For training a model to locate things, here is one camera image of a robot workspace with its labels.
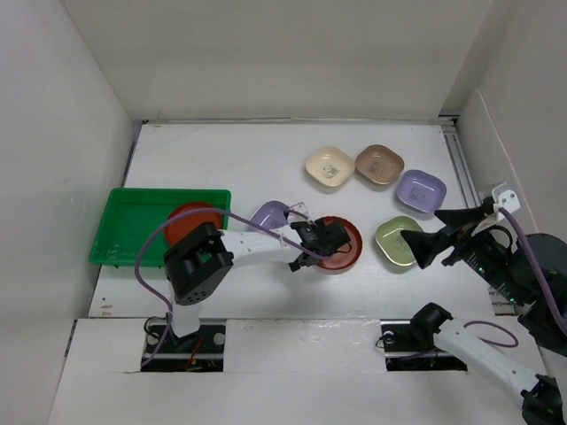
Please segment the purple square plate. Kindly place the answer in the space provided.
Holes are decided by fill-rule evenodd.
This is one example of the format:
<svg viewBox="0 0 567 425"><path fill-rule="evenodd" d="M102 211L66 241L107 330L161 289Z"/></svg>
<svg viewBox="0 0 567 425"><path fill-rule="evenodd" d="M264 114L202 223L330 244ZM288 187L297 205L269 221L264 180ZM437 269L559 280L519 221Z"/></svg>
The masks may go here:
<svg viewBox="0 0 567 425"><path fill-rule="evenodd" d="M286 226L292 209L281 201L271 200L261 205L250 221L264 228L276 229Z"/></svg>
<svg viewBox="0 0 567 425"><path fill-rule="evenodd" d="M422 170L406 171L397 186L396 196L405 206L420 213L434 213L443 204L447 186L438 177Z"/></svg>

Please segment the green square panda plate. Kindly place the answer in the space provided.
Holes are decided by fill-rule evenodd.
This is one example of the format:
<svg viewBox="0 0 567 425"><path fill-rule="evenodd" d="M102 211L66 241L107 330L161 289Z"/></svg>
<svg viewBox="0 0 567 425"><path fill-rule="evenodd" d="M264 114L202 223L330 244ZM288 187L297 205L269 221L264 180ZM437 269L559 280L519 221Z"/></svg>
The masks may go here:
<svg viewBox="0 0 567 425"><path fill-rule="evenodd" d="M405 239L402 230L422 232L417 221L408 216L391 218L377 227L375 240L382 253L396 266L410 267L416 259Z"/></svg>

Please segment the brown square panda plate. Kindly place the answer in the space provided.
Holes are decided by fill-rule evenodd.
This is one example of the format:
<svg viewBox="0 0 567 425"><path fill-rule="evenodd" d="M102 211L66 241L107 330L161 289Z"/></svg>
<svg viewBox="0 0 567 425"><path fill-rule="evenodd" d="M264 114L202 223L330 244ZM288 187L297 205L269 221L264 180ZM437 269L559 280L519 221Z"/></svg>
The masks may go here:
<svg viewBox="0 0 567 425"><path fill-rule="evenodd" d="M357 156L355 168L373 184L388 185L401 175L405 162L390 148L382 144L372 144Z"/></svg>

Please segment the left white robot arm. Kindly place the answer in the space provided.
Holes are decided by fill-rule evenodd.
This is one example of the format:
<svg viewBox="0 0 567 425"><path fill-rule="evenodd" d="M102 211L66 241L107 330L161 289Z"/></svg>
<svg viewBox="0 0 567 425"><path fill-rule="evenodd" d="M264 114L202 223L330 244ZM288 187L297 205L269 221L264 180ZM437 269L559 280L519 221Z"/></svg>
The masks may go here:
<svg viewBox="0 0 567 425"><path fill-rule="evenodd" d="M281 263L296 272L332 257L350 242L344 224L323 219L239 232L219 230L209 222L198 226L164 255L173 304L168 342L182 352L195 345L201 304L231 269Z"/></svg>

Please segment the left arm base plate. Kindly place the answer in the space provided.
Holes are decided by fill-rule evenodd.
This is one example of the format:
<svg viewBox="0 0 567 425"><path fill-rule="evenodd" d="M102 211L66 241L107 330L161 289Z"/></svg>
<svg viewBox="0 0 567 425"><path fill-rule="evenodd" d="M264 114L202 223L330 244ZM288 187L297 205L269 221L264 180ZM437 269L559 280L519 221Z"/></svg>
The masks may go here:
<svg viewBox="0 0 567 425"><path fill-rule="evenodd" d="M150 325L141 358L142 372L220 373L223 371L226 325L202 324L198 332L179 338L169 331L161 346L165 325Z"/></svg>

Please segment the cream square panda plate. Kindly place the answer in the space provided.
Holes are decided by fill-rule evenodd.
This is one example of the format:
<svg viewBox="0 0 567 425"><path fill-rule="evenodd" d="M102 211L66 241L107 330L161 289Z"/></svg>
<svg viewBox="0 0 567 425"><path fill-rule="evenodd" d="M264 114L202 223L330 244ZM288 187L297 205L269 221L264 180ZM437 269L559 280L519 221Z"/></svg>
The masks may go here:
<svg viewBox="0 0 567 425"><path fill-rule="evenodd" d="M335 146L313 151L306 159L305 169L322 186L336 188L354 172L354 160Z"/></svg>

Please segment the red round plate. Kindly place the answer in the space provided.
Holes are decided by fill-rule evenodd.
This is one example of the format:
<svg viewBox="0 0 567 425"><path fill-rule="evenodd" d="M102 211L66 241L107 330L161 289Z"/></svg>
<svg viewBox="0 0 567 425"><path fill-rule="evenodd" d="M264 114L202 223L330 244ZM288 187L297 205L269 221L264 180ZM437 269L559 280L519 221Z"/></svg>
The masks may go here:
<svg viewBox="0 0 567 425"><path fill-rule="evenodd" d="M189 202L175 208L169 214L168 218L171 219L181 213L186 213L201 208L214 208L214 206L201 201ZM177 220L176 222L168 225L165 228L165 240L167 241L169 246L174 246L195 228L206 222L212 222L217 229L220 229L222 228L223 218L217 212L200 212L197 214L184 216L182 219Z"/></svg>
<svg viewBox="0 0 567 425"><path fill-rule="evenodd" d="M334 221L340 222L349 236L349 243L342 245L338 252L331 258L320 261L317 266L327 272L344 273L359 259L362 253L362 237L358 228L349 220L338 216L326 216L322 218L324 224Z"/></svg>

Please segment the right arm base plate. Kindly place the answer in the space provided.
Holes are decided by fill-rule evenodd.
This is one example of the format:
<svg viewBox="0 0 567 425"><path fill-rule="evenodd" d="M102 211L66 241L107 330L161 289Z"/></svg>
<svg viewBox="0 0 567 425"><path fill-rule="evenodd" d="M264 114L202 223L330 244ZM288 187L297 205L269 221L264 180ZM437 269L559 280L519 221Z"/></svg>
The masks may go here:
<svg viewBox="0 0 567 425"><path fill-rule="evenodd" d="M387 372L468 371L461 360L415 339L408 322L382 323L375 347L384 353Z"/></svg>

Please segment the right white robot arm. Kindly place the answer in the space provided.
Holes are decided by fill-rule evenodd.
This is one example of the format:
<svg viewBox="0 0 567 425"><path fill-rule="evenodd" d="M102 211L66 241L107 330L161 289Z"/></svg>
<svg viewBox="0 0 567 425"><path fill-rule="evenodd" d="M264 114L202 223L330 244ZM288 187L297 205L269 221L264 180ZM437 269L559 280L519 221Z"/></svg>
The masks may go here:
<svg viewBox="0 0 567 425"><path fill-rule="evenodd" d="M507 246L480 224L489 208L437 210L436 233L401 231L417 265L425 269L446 249L445 266L464 262L513 305L526 307L518 321L556 363L554 376L523 367L469 332L440 305L429 303L409 321L409 337L422 349L447 352L506 393L528 424L566 422L566 243L548 234L524 233L506 209Z"/></svg>

